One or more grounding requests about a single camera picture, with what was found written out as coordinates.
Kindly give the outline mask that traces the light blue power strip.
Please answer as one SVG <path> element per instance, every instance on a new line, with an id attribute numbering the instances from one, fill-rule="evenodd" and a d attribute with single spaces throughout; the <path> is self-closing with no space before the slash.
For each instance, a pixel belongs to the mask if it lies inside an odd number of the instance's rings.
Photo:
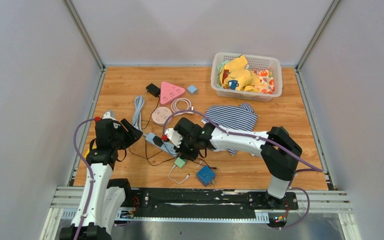
<path id="1" fill-rule="evenodd" d="M 161 151 L 171 155 L 172 157 L 177 157 L 179 153 L 176 151 L 175 146 L 170 142 L 164 142 L 161 137 L 150 132 L 145 137 L 145 145 L 150 144 Z"/>

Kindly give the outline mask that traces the green cube charger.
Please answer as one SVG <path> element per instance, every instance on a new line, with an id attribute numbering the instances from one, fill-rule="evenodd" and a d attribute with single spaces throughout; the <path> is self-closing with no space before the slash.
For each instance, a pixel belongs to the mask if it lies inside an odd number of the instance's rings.
<path id="1" fill-rule="evenodd" d="M 182 169 L 186 164 L 187 164 L 187 160 L 186 159 L 182 159 L 180 157 L 177 157 L 174 161 L 174 165 L 176 167 L 179 167 L 180 169 Z"/>

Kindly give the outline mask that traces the black adapter with cable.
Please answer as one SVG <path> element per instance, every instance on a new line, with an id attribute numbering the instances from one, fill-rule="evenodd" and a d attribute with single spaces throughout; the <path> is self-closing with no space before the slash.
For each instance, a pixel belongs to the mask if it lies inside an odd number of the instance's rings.
<path id="1" fill-rule="evenodd" d="M 151 156 L 148 156 L 148 150 L 147 150 L 147 147 L 148 147 L 148 144 L 152 144 L 154 147 L 158 147 L 160 149 L 159 152 L 155 153 L 154 155 L 151 155 Z M 178 157 L 178 153 L 176 152 L 176 150 L 174 149 L 174 145 L 169 143 L 169 142 L 166 142 L 166 141 L 163 141 L 159 136 L 157 135 L 152 135 L 151 133 L 149 133 L 146 137 L 145 137 L 145 150 L 144 150 L 144 154 L 145 156 L 141 156 L 139 154 L 136 154 L 136 153 L 133 153 L 130 148 L 129 148 L 129 152 L 131 154 L 133 154 L 134 156 L 137 156 L 137 157 L 140 157 L 140 158 L 143 158 L 145 160 L 148 161 L 148 163 L 151 165 L 151 166 L 158 166 L 162 163 L 165 163 L 165 162 L 168 162 L 170 160 L 174 160 L 175 158 Z M 160 153 L 166 153 L 168 155 L 171 156 L 170 159 L 167 159 L 167 160 L 164 160 L 160 163 L 150 163 L 150 159 L 155 157 L 156 155 L 160 154 Z"/>

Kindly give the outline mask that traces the blue cube charger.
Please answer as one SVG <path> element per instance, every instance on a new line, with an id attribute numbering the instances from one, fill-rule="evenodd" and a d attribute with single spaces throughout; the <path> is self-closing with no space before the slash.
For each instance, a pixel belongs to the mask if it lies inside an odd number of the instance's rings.
<path id="1" fill-rule="evenodd" d="M 207 187 L 215 179 L 216 173 L 208 166 L 203 166 L 197 173 L 197 180 L 204 186 Z"/>

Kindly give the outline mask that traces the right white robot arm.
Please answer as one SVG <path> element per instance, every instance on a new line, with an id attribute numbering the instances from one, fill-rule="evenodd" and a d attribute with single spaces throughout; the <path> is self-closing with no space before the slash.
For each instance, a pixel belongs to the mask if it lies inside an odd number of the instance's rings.
<path id="1" fill-rule="evenodd" d="M 271 174 L 265 195 L 266 204 L 278 209 L 286 201 L 286 191 L 293 180 L 302 148 L 283 127 L 269 131 L 231 129 L 208 121 L 203 126 L 183 117 L 173 128 L 164 130 L 181 157 L 194 160 L 201 150 L 237 150 L 261 157 Z"/>

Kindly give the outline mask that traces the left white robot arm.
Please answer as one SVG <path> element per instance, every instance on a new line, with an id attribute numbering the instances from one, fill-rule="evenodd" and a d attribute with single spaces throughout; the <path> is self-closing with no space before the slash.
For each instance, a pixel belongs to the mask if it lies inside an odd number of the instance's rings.
<path id="1" fill-rule="evenodd" d="M 133 201 L 130 182 L 126 178 L 111 179 L 119 151 L 126 151 L 143 135 L 125 118 L 118 121 L 112 110 L 95 122 L 95 138 L 84 157 L 76 152 L 86 165 L 86 180 L 76 214 L 70 226 L 61 229 L 61 240 L 110 240 L 119 208 Z"/>

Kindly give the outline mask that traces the pink round power strip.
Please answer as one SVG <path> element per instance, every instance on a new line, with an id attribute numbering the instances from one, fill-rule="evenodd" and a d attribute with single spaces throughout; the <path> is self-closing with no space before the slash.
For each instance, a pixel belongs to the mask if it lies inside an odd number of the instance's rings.
<path id="1" fill-rule="evenodd" d="M 168 117 L 172 114 L 172 111 L 170 108 L 165 106 L 159 106 L 157 107 L 151 114 L 151 120 L 159 125 L 162 126 Z"/>

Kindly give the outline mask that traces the light blue small charger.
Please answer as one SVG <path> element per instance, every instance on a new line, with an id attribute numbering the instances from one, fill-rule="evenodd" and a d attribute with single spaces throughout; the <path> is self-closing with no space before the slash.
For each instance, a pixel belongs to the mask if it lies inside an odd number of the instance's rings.
<path id="1" fill-rule="evenodd" d="M 198 88 L 194 85 L 188 86 L 186 90 L 190 95 L 196 95 L 198 93 Z"/>

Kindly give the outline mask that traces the black adapter at back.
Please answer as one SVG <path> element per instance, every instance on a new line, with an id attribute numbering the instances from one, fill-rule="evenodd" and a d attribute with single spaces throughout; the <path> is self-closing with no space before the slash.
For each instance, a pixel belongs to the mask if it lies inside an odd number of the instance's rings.
<path id="1" fill-rule="evenodd" d="M 161 89 L 153 83 L 147 85 L 145 89 L 147 93 L 150 93 L 155 98 L 158 98 L 161 94 Z"/>

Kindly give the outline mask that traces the blue striped shirt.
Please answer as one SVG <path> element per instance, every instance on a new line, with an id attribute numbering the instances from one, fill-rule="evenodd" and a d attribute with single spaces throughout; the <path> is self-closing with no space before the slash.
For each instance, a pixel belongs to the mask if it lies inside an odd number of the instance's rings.
<path id="1" fill-rule="evenodd" d="M 234 105 L 212 105 L 205 116 L 219 126 L 233 130 L 252 131 L 257 123 L 258 115 L 248 103 Z"/>

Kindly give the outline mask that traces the pink triangular power strip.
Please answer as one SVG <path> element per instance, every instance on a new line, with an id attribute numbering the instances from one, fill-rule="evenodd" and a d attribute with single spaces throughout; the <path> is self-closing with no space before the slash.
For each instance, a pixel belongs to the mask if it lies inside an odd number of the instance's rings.
<path id="1" fill-rule="evenodd" d="M 164 107 L 168 104 L 171 104 L 174 100 L 182 97 L 185 93 L 185 88 L 166 81 L 162 81 L 160 84 L 160 105 Z"/>

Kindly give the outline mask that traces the yellow clothes in basket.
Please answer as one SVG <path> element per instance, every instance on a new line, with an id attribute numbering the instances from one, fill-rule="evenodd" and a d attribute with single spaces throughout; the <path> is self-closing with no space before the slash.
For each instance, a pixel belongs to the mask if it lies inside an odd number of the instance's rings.
<path id="1" fill-rule="evenodd" d="M 244 55 L 217 65 L 219 88 L 259 94 L 273 94 L 276 90 L 273 69 L 252 70 Z"/>

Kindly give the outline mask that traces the white plastic basket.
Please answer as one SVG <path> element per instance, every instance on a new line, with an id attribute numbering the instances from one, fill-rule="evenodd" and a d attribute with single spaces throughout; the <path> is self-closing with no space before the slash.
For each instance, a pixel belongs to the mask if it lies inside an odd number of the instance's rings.
<path id="1" fill-rule="evenodd" d="M 282 94 L 281 64 L 274 57 L 219 52 L 210 85 L 220 97 L 268 102 Z"/>

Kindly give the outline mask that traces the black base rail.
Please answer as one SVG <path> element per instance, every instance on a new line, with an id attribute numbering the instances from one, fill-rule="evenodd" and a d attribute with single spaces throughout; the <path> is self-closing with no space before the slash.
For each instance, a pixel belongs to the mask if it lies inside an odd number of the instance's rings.
<path id="1" fill-rule="evenodd" d="M 116 221 L 271 222 L 264 213 L 298 210 L 294 192 L 276 200 L 264 190 L 136 188 Z"/>

